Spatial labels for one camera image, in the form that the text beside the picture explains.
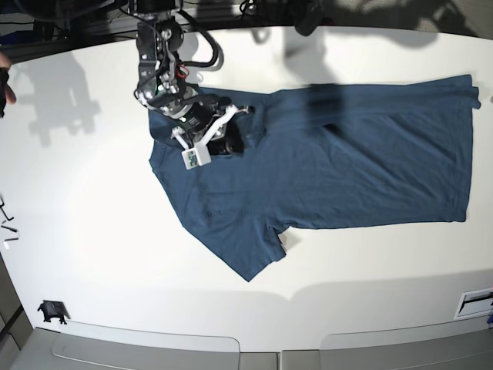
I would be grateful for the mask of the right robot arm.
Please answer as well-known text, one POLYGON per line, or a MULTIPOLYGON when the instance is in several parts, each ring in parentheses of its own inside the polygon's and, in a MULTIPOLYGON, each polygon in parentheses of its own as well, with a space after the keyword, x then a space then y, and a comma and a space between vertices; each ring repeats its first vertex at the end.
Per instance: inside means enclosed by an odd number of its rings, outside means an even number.
POLYGON ((137 21, 139 52, 139 81, 133 95, 149 111, 152 138, 181 150, 202 143, 213 156, 242 153, 244 143, 235 119, 226 116, 232 99, 188 80, 190 68, 205 69, 218 62, 221 49, 211 34, 183 10, 181 1, 131 1, 129 15, 137 21), (177 15, 209 43, 210 60, 184 61, 179 56, 185 32, 177 15))

